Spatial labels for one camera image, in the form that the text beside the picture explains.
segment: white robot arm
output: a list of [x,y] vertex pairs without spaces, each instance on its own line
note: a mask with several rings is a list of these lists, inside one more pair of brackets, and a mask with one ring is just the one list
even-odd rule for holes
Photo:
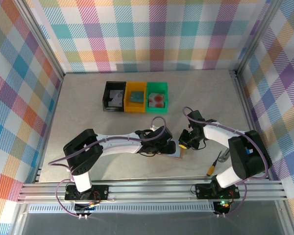
[[223,129],[220,128],[220,123],[215,120],[210,119],[206,121],[202,118],[198,110],[191,111],[186,116],[189,119],[191,130],[183,130],[179,138],[180,147],[185,149],[198,149],[201,140],[213,140],[230,150],[232,166],[212,178],[211,188],[215,194],[218,194],[218,192],[231,185],[265,171],[266,167],[263,157],[267,162],[267,167],[271,167],[271,159],[260,135],[256,131],[235,131],[233,133],[230,131],[231,128],[224,126],[222,126]]
[[175,142],[171,139],[172,134],[165,126],[155,131],[136,131],[119,136],[95,134],[93,129],[87,129],[66,144],[63,151],[68,156],[91,143],[99,142],[67,159],[77,190],[85,192],[92,187],[89,170],[100,157],[118,153],[173,154],[175,153]]

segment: metal frame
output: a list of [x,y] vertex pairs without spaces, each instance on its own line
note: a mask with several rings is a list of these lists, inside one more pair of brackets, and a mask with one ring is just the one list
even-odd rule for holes
[[10,230],[8,234],[10,235],[20,235],[25,226],[27,212],[28,212],[29,204],[16,204],[12,221],[14,223],[11,224]]
[[240,65],[237,69],[237,74],[242,75],[246,64],[251,59],[253,53],[255,52],[259,42],[261,41],[262,37],[264,36],[266,30],[268,29],[273,17],[275,16],[276,12],[278,11],[280,5],[282,4],[283,0],[272,0],[266,11],[266,14],[263,20],[260,22],[258,29],[251,40],[251,44],[247,48],[247,51],[240,62]]
[[[219,200],[198,200],[191,193],[195,184],[210,184],[210,178],[176,178],[148,180],[93,181],[95,185],[109,185],[107,202],[103,203],[169,203],[169,202],[209,202]],[[249,201],[286,200],[280,181],[250,180],[246,182]],[[57,183],[24,184],[19,203],[57,203],[55,188]],[[239,185],[241,198],[245,188]],[[64,200],[65,185],[58,189],[61,201]]]
[[54,119],[54,115],[55,115],[55,109],[56,109],[56,107],[58,105],[62,85],[63,85],[63,80],[60,82],[60,85],[59,85],[58,96],[57,96],[56,102],[54,104],[54,112],[53,112],[53,114],[51,116],[51,120],[50,120],[50,125],[49,125],[50,128],[47,130],[47,135],[46,135],[46,138],[45,138],[45,140],[43,142],[43,149],[42,149],[41,155],[40,155],[40,157],[38,158],[38,161],[35,164],[35,167],[34,167],[34,170],[33,170],[34,174],[32,175],[32,177],[30,179],[30,182],[32,182],[32,183],[38,182],[37,181],[37,176],[40,176],[41,167],[42,167],[43,162],[44,162],[45,153],[46,153],[46,150],[47,150],[47,144],[48,144],[50,133],[51,133],[51,127],[52,127],[52,124],[53,124],[53,119]]
[[58,77],[64,78],[64,71],[57,60],[55,54],[53,53],[47,39],[45,38],[41,28],[39,27],[37,21],[35,20],[30,8],[28,7],[25,0],[14,0],[14,3],[18,10],[20,11],[21,15],[24,17],[30,31],[34,35],[35,39],[37,40],[39,46],[43,50],[45,56],[51,63],[55,73]]
[[[247,96],[244,92],[244,88],[241,83],[240,76],[236,74],[234,71],[230,71],[230,75],[233,78],[234,84],[237,88],[238,95],[241,100],[242,108],[243,108],[246,120],[248,122],[248,126],[250,127],[250,129],[256,130],[256,124],[252,118],[251,110],[247,102]],[[271,169],[269,170],[269,178],[273,179]],[[278,211],[278,215],[279,215],[284,233],[287,235],[294,235],[294,216],[291,211],[291,207],[288,200],[275,201],[275,205]]]

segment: work surface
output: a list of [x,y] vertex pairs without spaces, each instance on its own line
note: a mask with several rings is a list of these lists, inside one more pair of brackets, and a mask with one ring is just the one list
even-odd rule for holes
[[[175,139],[189,124],[182,114],[184,106],[199,110],[205,119],[212,118],[234,129],[248,130],[240,100],[227,70],[68,74],[61,88],[39,182],[59,182],[69,177],[64,168],[49,166],[48,162],[63,157],[63,146],[85,129],[93,128],[99,134],[122,135],[150,127],[152,118],[157,114],[102,110],[106,81],[167,82],[168,113],[162,116]],[[161,126],[161,120],[156,120],[155,125]],[[91,179],[206,175],[218,153],[225,149],[214,141],[206,143],[207,147],[203,150],[184,151],[183,159],[160,155],[150,158],[139,154],[104,156],[91,169]],[[220,173],[230,165],[230,159],[225,163],[217,163],[214,173]]]

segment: yellow tool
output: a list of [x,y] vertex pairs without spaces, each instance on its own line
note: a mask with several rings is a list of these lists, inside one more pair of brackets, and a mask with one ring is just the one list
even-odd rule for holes
[[218,158],[220,157],[220,154],[221,154],[222,151],[220,151],[217,159],[214,161],[214,163],[212,163],[211,167],[209,168],[208,172],[207,172],[207,176],[211,176],[212,173],[214,173],[214,170],[215,170],[215,166],[217,164],[217,161],[218,161]]

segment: plaid wallpaper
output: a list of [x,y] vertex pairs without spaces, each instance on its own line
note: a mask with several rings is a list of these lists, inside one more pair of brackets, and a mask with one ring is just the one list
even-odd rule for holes
[[266,12],[267,12],[267,10],[269,8],[270,3],[271,3],[271,0],[266,0],[266,2],[264,4],[264,6],[263,6],[263,8],[262,8],[262,10],[260,12],[260,14],[258,15],[258,18],[256,20],[256,23],[254,24],[254,26],[253,26],[253,28],[252,28],[249,36],[248,36],[248,39],[245,41],[245,44],[244,44],[244,47],[243,47],[243,49],[242,49],[242,51],[240,53],[240,56],[239,56],[238,60],[236,61],[234,70],[237,70],[238,69],[238,67],[239,67],[239,65],[240,65],[240,63],[241,63],[241,61],[242,61],[242,59],[243,59],[243,57],[244,57],[244,55],[246,53],[246,50],[251,45],[252,40],[253,40],[253,37],[254,37],[255,33],[257,32],[257,29],[259,27],[259,24],[263,20],[265,14],[266,14]]
[[257,130],[294,214],[294,0],[284,0],[244,71]]
[[65,71],[136,72],[233,69],[266,0],[27,3]]
[[0,0],[0,235],[41,154],[59,85],[12,0]]

